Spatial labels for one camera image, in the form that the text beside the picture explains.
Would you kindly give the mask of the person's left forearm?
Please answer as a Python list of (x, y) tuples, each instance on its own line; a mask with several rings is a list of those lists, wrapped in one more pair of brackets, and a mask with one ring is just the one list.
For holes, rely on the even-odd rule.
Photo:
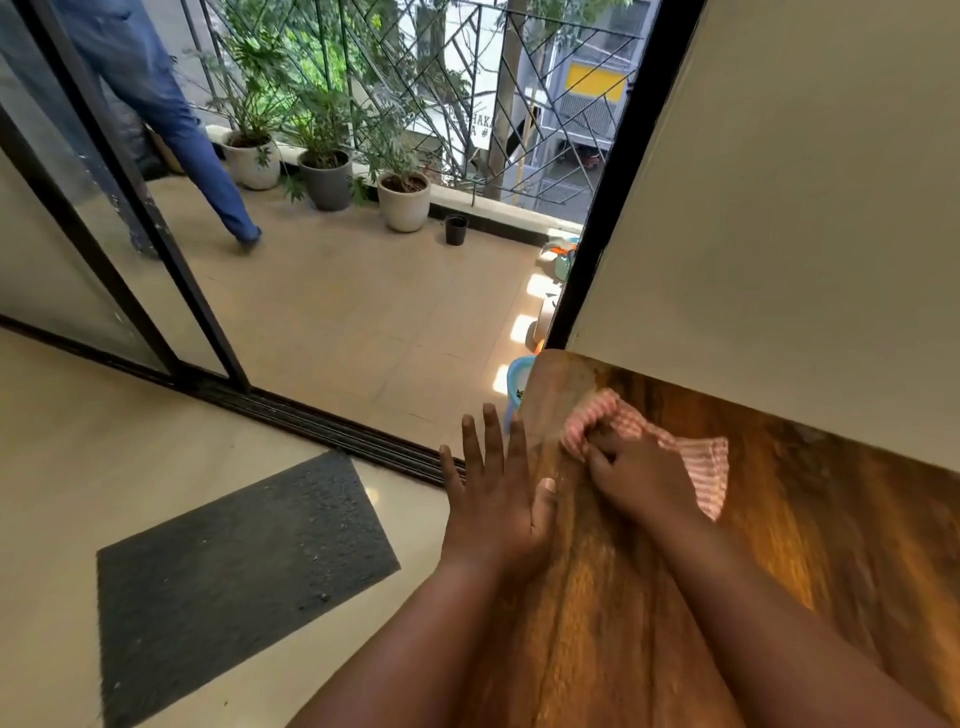
[(542, 561), (442, 556), (285, 728), (450, 728), (498, 597)]

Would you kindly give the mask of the grey building with yellow panel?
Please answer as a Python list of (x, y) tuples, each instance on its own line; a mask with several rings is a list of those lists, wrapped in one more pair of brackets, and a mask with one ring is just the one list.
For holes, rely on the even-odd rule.
[(531, 0), (505, 201), (582, 224), (664, 0)]

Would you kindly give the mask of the black door frame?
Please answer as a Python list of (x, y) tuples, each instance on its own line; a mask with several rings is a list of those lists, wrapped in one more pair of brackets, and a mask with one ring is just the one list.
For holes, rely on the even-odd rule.
[(564, 350), (624, 211), (657, 122), (709, 0), (662, 0), (633, 77), (610, 159), (587, 214), (577, 252), (547, 333), (546, 350)]

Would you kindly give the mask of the tree trunk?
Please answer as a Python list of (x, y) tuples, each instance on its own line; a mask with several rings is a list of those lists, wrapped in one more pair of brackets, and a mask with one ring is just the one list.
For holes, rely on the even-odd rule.
[(530, 0), (507, 0), (503, 13), (503, 44), (497, 70), (497, 87), (491, 120), (484, 197), (500, 202), (503, 178), (510, 156), (513, 102), (522, 57), (522, 32)]

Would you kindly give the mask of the green leafy plant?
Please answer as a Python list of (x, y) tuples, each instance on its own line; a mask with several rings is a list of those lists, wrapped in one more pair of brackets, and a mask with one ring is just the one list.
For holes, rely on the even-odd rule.
[(208, 109), (223, 116), (231, 130), (277, 142), (283, 132), (287, 97), (283, 71), (291, 64), (288, 30), (272, 20), (258, 0), (226, 0), (215, 7), (213, 51), (205, 56), (219, 90)]
[(304, 76), (291, 63), (284, 66), (282, 88), (287, 97), (283, 132), (290, 144), (299, 149), (294, 175), (287, 182), (287, 194), (293, 202), (308, 200), (299, 182), (298, 156), (303, 151), (318, 155), (346, 151), (353, 168), (351, 100), (327, 81)]
[(386, 85), (375, 87), (365, 101), (353, 103), (353, 159), (365, 167), (352, 181), (357, 202), (366, 201), (368, 189), (380, 182), (388, 190), (404, 194), (429, 188), (417, 144), (407, 137), (407, 126), (416, 119), (416, 111), (411, 99)]

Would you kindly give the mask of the black metal balcony railing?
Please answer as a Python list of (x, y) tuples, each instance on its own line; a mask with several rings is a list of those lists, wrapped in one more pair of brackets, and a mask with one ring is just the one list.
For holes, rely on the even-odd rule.
[[(219, 91), (206, 61), (213, 51), (215, 8), (227, 0), (174, 0), (191, 45), (197, 71), (181, 79), (197, 92), (198, 106), (230, 130), (230, 122), (209, 110)], [(350, 100), (362, 102), (386, 86), (415, 103), (407, 126), (422, 171), (435, 184), (484, 195), (488, 173), (498, 64), (507, 0), (258, 0), (257, 6), (288, 31), (291, 61), (305, 77), (328, 82)], [(512, 102), (510, 153), (500, 202), (509, 181), (511, 154), (522, 122), (515, 117), (522, 90), (522, 59)]]

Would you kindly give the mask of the person's left hand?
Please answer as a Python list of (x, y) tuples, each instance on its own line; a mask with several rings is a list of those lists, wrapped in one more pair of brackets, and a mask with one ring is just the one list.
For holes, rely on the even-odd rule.
[(443, 536), (440, 562), (464, 565), (482, 577), (500, 584), (528, 580), (546, 563), (556, 526), (550, 539), (531, 533), (531, 507), (538, 483), (530, 467), (523, 421), (510, 421), (509, 436), (503, 435), (505, 477), (502, 484), (487, 484), (484, 477), (483, 433), (478, 434), (473, 416), (461, 421), (466, 505), (462, 514), (450, 514)]

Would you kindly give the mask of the sliding glass door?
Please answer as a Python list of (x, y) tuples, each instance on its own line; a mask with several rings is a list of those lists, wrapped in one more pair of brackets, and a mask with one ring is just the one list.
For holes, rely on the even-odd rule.
[(2, 106), (0, 145), (10, 155), (31, 191), (51, 213), (84, 264), (119, 306), (124, 321), (133, 326), (148, 346), (158, 366), (138, 363), (129, 356), (112, 353), (100, 346), (85, 344), (8, 316), (0, 316), (0, 324), (68, 353), (180, 392), (195, 394), (223, 389), (249, 393), (251, 383), (246, 372), (189, 270), (173, 233), (149, 193), (145, 179), (129, 159), (116, 135), (107, 104), (96, 97), (92, 76), (80, 67), (81, 59), (54, 9), (48, 0), (7, 2), (23, 25), (23, 33), (42, 55), (44, 66), (54, 78), (71, 114), (77, 117), (89, 143), (96, 149), (100, 163), (105, 166), (119, 190), (118, 197), (126, 200), (129, 212), (137, 223), (133, 229), (147, 238), (153, 252), (158, 255), (196, 327), (217, 358), (222, 373), (199, 367), (178, 356), (81, 214), (43, 167), (36, 153), (27, 148), (27, 141), (20, 129)]

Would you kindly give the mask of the person's right forearm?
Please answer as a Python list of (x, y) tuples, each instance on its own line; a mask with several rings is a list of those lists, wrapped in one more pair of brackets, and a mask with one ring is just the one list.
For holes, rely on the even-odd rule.
[(696, 506), (640, 522), (746, 720), (762, 728), (952, 728)]

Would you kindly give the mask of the pink striped cloth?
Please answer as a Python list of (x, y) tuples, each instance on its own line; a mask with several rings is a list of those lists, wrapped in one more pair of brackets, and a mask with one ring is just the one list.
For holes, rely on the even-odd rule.
[(728, 490), (726, 438), (675, 436), (645, 418), (616, 391), (606, 388), (589, 394), (567, 416), (559, 443), (570, 455), (584, 460), (587, 433), (598, 424), (606, 424), (625, 440), (653, 438), (663, 449), (678, 454), (693, 485), (698, 507), (712, 521), (718, 521)]

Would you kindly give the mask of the person's right hand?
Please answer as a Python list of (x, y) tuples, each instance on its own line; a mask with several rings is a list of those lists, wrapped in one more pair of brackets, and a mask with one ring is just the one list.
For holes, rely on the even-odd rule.
[(637, 439), (630, 488), (596, 488), (627, 520), (652, 537), (676, 534), (694, 524), (713, 522), (700, 510), (678, 453), (647, 436)]

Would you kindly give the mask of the tall white plant pot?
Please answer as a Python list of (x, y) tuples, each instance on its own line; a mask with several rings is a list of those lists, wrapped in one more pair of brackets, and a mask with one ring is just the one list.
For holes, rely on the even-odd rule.
[(426, 224), (431, 181), (419, 171), (383, 173), (376, 182), (380, 214), (386, 226), (399, 234), (413, 234)]

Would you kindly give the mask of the grey plant pot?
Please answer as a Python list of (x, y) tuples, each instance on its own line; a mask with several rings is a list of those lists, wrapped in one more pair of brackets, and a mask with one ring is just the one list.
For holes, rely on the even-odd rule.
[(340, 213), (353, 202), (352, 158), (347, 151), (318, 154), (305, 150), (297, 157), (298, 181), (320, 212)]

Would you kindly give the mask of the wide white plant pot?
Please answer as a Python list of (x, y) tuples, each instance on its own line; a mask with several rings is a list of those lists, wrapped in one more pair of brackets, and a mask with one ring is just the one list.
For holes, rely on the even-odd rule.
[(242, 188), (270, 190), (281, 183), (282, 155), (270, 133), (250, 136), (231, 130), (221, 142), (229, 176)]

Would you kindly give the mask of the black door floor track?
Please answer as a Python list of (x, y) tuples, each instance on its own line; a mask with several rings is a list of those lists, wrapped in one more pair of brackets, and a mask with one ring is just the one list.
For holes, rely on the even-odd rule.
[(258, 387), (238, 390), (227, 379), (174, 356), (160, 358), (163, 365), (173, 367), (166, 371), (4, 314), (0, 314), (0, 328), (413, 480), (438, 488), (445, 485), (434, 449)]

